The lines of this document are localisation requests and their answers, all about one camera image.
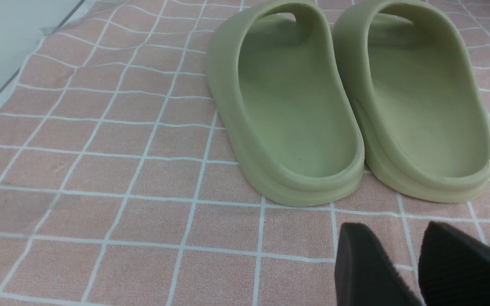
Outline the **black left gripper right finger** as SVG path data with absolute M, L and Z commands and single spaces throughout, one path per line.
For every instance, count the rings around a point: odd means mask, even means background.
M 490 246 L 448 223 L 428 223 L 418 272 L 428 306 L 490 306 Z

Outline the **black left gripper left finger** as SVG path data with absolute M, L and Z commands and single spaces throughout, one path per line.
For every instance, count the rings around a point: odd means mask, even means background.
M 339 306 L 422 305 L 365 224 L 342 224 L 334 280 Z

